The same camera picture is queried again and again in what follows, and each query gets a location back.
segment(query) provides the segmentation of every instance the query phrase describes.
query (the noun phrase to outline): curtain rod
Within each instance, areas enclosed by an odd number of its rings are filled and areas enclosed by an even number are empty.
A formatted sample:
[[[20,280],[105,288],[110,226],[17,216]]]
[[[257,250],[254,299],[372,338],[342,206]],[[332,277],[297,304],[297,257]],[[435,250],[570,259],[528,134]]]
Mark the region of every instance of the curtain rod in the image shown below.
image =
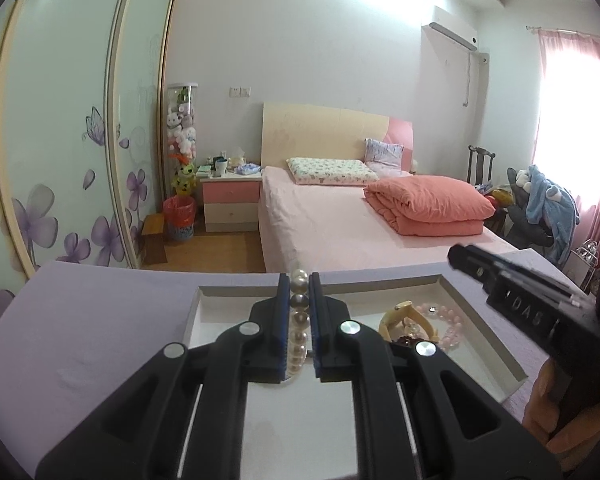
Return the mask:
[[[588,32],[580,32],[578,30],[566,30],[564,28],[529,27],[527,25],[526,30],[530,30],[532,34],[538,32],[538,30],[545,30],[547,32],[563,32],[565,34],[579,34],[581,36],[588,36],[589,38],[600,38],[600,36],[597,34],[589,34]]]

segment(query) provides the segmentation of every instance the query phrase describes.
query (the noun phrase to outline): nightstand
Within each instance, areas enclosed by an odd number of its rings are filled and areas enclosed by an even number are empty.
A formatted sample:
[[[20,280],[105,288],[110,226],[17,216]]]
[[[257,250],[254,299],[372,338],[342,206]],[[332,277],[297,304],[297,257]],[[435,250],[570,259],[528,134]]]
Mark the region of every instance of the nightstand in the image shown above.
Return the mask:
[[[258,230],[258,200],[262,175],[198,178],[205,203],[205,229],[213,232]]]

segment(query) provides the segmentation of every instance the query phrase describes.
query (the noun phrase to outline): blanket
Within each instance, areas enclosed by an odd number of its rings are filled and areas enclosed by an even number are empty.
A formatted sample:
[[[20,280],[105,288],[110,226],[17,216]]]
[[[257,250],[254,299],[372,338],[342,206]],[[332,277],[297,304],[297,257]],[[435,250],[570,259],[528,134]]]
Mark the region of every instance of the blanket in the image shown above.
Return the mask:
[[[365,187],[365,198],[401,235],[479,235],[495,211],[473,186],[446,176],[384,178]]]
[[[529,166],[529,177],[531,191],[526,219],[530,224],[538,224],[544,219],[551,228],[554,244],[549,248],[546,259],[560,267],[569,257],[573,233],[580,223],[578,208],[571,194],[545,177],[537,166]]]

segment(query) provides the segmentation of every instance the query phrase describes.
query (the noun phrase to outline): wooden floor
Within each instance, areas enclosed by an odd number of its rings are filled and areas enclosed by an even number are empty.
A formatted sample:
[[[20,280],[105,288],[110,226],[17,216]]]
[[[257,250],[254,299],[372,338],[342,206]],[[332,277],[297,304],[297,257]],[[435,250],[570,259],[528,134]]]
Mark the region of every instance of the wooden floor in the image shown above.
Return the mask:
[[[193,238],[164,244],[167,263],[143,269],[178,272],[266,272],[260,233],[207,233],[204,218],[196,221]]]

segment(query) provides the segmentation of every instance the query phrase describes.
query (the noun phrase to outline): curtain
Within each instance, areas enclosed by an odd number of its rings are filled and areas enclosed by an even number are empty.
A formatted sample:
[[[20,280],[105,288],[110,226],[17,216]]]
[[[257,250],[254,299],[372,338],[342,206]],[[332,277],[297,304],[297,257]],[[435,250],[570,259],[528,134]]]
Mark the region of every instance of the curtain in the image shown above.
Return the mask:
[[[533,163],[580,211],[573,246],[600,241],[600,38],[539,30],[542,86]]]

